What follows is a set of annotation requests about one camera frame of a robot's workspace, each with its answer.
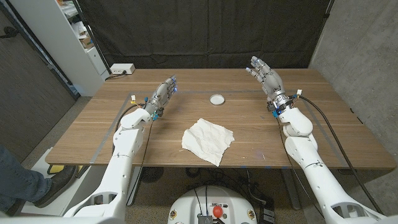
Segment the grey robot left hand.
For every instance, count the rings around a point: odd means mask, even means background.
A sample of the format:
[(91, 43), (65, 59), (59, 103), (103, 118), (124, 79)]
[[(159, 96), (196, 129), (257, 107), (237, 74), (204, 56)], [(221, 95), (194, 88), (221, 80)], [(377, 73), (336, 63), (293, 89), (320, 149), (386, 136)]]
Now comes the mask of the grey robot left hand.
[(172, 75), (162, 82), (151, 98), (146, 102), (144, 109), (151, 115), (153, 120), (162, 117), (164, 108), (167, 106), (172, 95), (177, 91), (176, 75)]

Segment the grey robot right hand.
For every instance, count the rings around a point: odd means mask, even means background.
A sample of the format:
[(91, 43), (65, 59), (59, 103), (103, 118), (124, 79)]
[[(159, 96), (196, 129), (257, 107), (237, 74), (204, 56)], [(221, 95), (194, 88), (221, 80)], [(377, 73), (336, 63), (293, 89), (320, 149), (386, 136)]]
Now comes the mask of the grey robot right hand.
[(279, 74), (256, 56), (252, 56), (251, 65), (254, 70), (247, 67), (246, 71), (262, 85), (264, 93), (269, 98), (268, 110), (277, 115), (289, 110), (292, 99), (285, 94), (284, 85)]

